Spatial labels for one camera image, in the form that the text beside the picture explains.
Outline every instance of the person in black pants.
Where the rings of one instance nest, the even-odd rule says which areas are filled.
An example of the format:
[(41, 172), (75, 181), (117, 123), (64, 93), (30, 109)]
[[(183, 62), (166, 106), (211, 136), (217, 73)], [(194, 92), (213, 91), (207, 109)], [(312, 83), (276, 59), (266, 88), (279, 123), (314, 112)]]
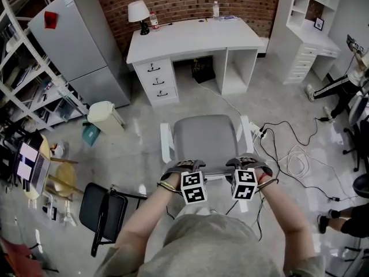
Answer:
[(326, 233), (327, 227), (354, 237), (369, 237), (369, 203), (350, 207), (342, 211), (331, 209), (328, 216), (318, 216), (319, 232)]
[(358, 63), (353, 71), (318, 91), (315, 91), (310, 84), (305, 87), (305, 93), (311, 102), (329, 95), (340, 95), (338, 105), (333, 111), (330, 111), (328, 107), (323, 107), (326, 117), (320, 118), (320, 121), (334, 122), (335, 117), (345, 110), (350, 100), (362, 88), (363, 82), (369, 77), (369, 53), (362, 54), (354, 50), (352, 45), (350, 45), (350, 50), (355, 52), (354, 57)]

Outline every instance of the gray floor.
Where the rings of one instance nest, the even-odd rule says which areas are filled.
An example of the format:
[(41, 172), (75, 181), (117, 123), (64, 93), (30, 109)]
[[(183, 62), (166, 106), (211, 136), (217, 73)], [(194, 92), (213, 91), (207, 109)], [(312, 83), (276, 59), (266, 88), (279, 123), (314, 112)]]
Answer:
[[(247, 94), (230, 95), (226, 99), (259, 126), (265, 122), (289, 121), (298, 138), (306, 142), (308, 136), (315, 131), (313, 118), (322, 117), (322, 106), (333, 107), (337, 99), (330, 97), (315, 103), (307, 100), (303, 92), (303, 87), (307, 83), (316, 88), (325, 84), (321, 83), (313, 72), (307, 75), (303, 84), (282, 85), (266, 71), (266, 68), (265, 59), (258, 59)], [(77, 186), (80, 189), (84, 189), (88, 182), (95, 182), (106, 188), (115, 184), (120, 190), (130, 192), (145, 190), (149, 193), (155, 190), (164, 166), (160, 146), (160, 123), (162, 122), (173, 125), (177, 120), (185, 117), (227, 114), (235, 126), (239, 124), (237, 111), (222, 98), (199, 87), (191, 78), (189, 66), (176, 68), (176, 75), (180, 98), (178, 104), (153, 109), (142, 88), (136, 85), (132, 105), (118, 109), (118, 113), (127, 122), (126, 132), (119, 139), (101, 134), (93, 147), (86, 145), (81, 138), (82, 118), (56, 126), (53, 132), (44, 132), (50, 143), (69, 144), (69, 158), (79, 161), (76, 172)], [(204, 85), (217, 92), (215, 83), (207, 82)], [(342, 155), (342, 150), (351, 146), (347, 134), (343, 133), (343, 128), (348, 126), (347, 114), (343, 113), (336, 119), (336, 123), (333, 124), (318, 122), (318, 134), (304, 149), (310, 156), (333, 166), (342, 187), (334, 176), (332, 168), (312, 159), (309, 159), (310, 168), (301, 181), (306, 185), (319, 186), (329, 196), (343, 199), (347, 198), (347, 195), (355, 195), (351, 185), (353, 180), (363, 172), (364, 165), (361, 165), (359, 173), (354, 173), (354, 157), (351, 154)], [(278, 158), (281, 159), (297, 142), (288, 125), (274, 126), (273, 129), (276, 133)], [(270, 133), (262, 143), (267, 151), (273, 150)], [(268, 158), (261, 150), (258, 141), (255, 143), (255, 148), (261, 156)], [(296, 155), (305, 161), (301, 154)], [(286, 163), (287, 159), (281, 162), (284, 169), (286, 169)], [(277, 170), (274, 162), (269, 162), (269, 165), (275, 171)], [(291, 166), (290, 170), (293, 173), (298, 173), (302, 169), (301, 163), (296, 158), (292, 158)], [(350, 200), (329, 203), (315, 189), (303, 189), (298, 182), (283, 174), (279, 179), (280, 186), (296, 200), (311, 222), (316, 252), (326, 256), (327, 269), (330, 272), (341, 275), (348, 266), (342, 260), (344, 255), (346, 258), (355, 256), (355, 254), (344, 254), (343, 247), (345, 245), (357, 247), (357, 240), (331, 230), (325, 235), (320, 235), (315, 224), (316, 218), (320, 211), (327, 211), (330, 208), (343, 209), (353, 203), (358, 205), (365, 201), (354, 198), (353, 203)], [(228, 183), (214, 181), (207, 184), (206, 188), (209, 194), (209, 205), (217, 211), (226, 212), (233, 204)], [(108, 245), (99, 247), (95, 259), (90, 256), (93, 232), (78, 221), (81, 196), (74, 196), (71, 204), (71, 212), (78, 222), (77, 227), (69, 223), (49, 221), (41, 210), (43, 200), (43, 198), (38, 199), (35, 206), (35, 203), (28, 202), (21, 188), (14, 188), (8, 194), (2, 192), (0, 200), (2, 235), (10, 241), (25, 242), (28, 246), (34, 245), (37, 238), (42, 247), (35, 249), (36, 254), (45, 259), (49, 267), (57, 268), (60, 271), (58, 276), (92, 276), (102, 261)], [(57, 204), (63, 211), (64, 202), (59, 201)], [(256, 196), (248, 204), (248, 212), (240, 213), (237, 205), (229, 215), (252, 226), (259, 236), (257, 225), (254, 224), (259, 205), (260, 198)], [(170, 213), (176, 215), (182, 206), (183, 202), (180, 197), (177, 197), (168, 207)], [(146, 259), (150, 259), (160, 249), (171, 221), (172, 219), (167, 215), (163, 215), (159, 221), (150, 239)], [(284, 238), (267, 203), (261, 212), (261, 227), (263, 231), (261, 243), (268, 247), (270, 255), (279, 265), (282, 265), (283, 254), (280, 252), (284, 249)]]

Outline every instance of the laptop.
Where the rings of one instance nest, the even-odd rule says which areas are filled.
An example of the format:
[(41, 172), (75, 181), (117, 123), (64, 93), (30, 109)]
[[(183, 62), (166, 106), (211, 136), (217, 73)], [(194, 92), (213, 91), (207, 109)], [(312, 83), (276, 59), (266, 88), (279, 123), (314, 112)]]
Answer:
[(50, 160), (38, 150), (23, 141), (20, 143), (14, 164), (14, 173), (23, 181), (24, 185), (31, 184), (38, 194), (41, 194), (49, 166)]

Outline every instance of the sneaker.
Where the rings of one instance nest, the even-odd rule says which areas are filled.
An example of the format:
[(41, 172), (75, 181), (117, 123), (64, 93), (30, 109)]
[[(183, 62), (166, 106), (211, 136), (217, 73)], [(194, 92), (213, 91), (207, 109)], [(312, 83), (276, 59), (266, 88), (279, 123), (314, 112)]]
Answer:
[(329, 218), (323, 215), (318, 216), (318, 230), (321, 234), (325, 234), (327, 232), (327, 226), (329, 223)]
[(328, 211), (328, 217), (331, 219), (338, 219), (340, 217), (340, 212), (334, 209)]
[(310, 84), (308, 84), (305, 89), (305, 94), (307, 95), (307, 98), (309, 99), (309, 101), (313, 102), (315, 101), (314, 99), (314, 89), (312, 88), (312, 86)]
[(334, 122), (334, 119), (333, 119), (332, 115), (330, 114), (331, 111), (329, 110), (329, 108), (324, 106), (323, 107), (323, 111), (324, 111), (325, 115), (328, 118), (328, 122), (333, 123)]

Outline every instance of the trash can lid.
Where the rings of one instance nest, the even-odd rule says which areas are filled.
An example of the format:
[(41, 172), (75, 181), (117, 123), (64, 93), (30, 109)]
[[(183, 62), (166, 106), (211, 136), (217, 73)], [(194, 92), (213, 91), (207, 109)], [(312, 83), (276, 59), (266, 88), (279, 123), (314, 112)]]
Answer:
[(90, 107), (87, 120), (91, 123), (106, 120), (114, 110), (114, 104), (108, 101), (95, 103)]

